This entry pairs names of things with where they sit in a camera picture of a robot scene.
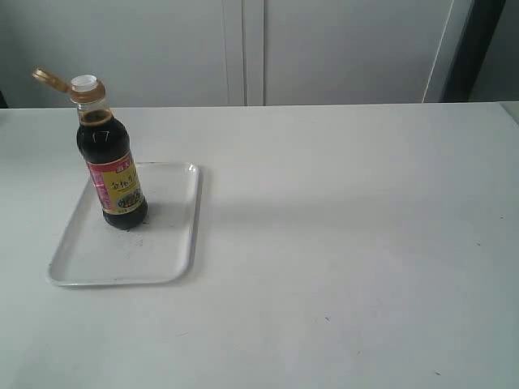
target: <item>white table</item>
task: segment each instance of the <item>white table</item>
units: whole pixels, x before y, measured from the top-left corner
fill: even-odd
[[[176,284],[60,289],[73,109],[0,110],[0,387],[519,387],[519,127],[498,104],[116,109],[204,167]]]

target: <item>white bottle cap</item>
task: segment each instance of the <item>white bottle cap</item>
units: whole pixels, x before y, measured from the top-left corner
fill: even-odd
[[[72,89],[76,92],[89,92],[96,88],[97,77],[95,75],[78,75],[71,81]]]

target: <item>plastic tray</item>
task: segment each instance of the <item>plastic tray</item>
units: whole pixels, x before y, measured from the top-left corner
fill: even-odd
[[[199,189],[192,164],[137,164],[148,215],[130,230],[103,219],[89,180],[66,227],[48,278],[59,286],[157,284],[188,268]]]

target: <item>bottle label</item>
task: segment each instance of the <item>bottle label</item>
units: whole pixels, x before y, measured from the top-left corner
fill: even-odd
[[[108,164],[87,162],[94,187],[106,213],[122,215],[136,209],[144,200],[131,153]]]

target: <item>dark liquid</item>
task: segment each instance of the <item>dark liquid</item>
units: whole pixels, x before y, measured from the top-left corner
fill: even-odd
[[[84,159],[93,164],[108,164],[124,157],[130,151],[130,137],[124,125],[110,111],[86,113],[77,133],[78,148]],[[142,223],[148,212],[146,199],[133,211],[111,215],[103,211],[108,224],[118,229],[131,229]]]

